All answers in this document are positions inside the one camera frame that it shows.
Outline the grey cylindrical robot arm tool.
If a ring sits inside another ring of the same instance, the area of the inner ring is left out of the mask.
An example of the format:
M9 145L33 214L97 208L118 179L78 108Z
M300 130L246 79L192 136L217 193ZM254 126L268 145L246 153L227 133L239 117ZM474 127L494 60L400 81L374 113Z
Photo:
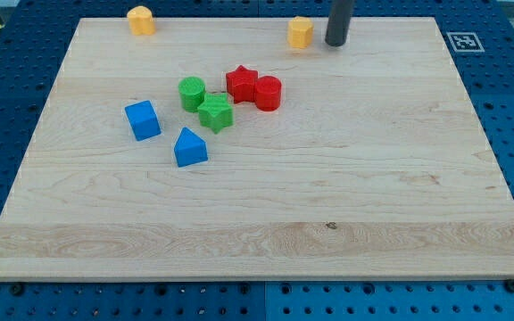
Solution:
M346 43L355 0L334 0L331 4L325 33L325 43L339 47Z

